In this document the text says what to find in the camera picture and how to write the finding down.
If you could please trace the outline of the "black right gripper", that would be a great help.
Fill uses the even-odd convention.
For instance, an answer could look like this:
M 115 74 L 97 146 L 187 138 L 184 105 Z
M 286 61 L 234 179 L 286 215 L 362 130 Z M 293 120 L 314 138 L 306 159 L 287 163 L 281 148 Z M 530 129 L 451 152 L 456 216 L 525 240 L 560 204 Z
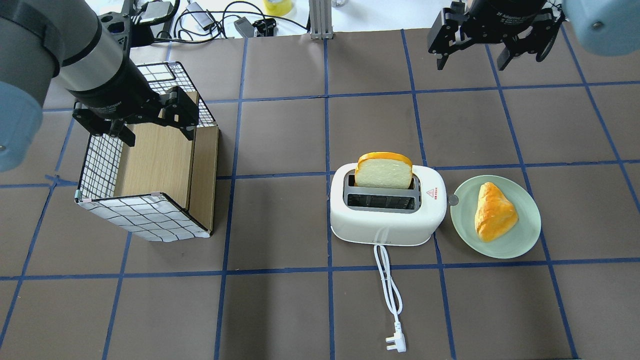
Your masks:
M 427 35 L 428 53 L 436 57 L 436 67 L 443 70 L 450 55 L 474 44 L 499 44 L 505 48 L 498 55 L 499 71 L 525 53 L 544 61 L 566 21 L 563 10 L 554 15 L 545 0 L 464 0 L 444 7 Z

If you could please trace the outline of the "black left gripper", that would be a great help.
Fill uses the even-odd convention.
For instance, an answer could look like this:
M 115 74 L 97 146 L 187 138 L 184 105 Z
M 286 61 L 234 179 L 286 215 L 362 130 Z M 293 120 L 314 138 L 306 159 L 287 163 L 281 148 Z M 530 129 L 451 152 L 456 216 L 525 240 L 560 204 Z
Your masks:
M 119 139 L 134 147 L 135 133 L 125 123 L 157 123 L 181 131 L 194 141 L 199 125 L 199 93 L 172 86 L 160 95 L 142 75 L 117 75 L 95 89 L 73 90 L 71 94 L 83 108 L 73 110 L 73 118 L 91 136 Z

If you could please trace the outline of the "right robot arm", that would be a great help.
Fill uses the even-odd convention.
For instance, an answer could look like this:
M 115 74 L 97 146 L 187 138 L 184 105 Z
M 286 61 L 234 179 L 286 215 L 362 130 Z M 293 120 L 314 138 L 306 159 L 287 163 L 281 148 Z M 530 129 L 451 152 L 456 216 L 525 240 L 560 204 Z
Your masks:
M 496 64 L 504 70 L 524 54 L 544 61 L 569 21 L 580 45 L 604 57 L 631 54 L 639 48 L 637 0 L 455 0 L 444 7 L 427 35 L 427 50 L 443 69 L 448 57 L 476 44 L 503 44 Z

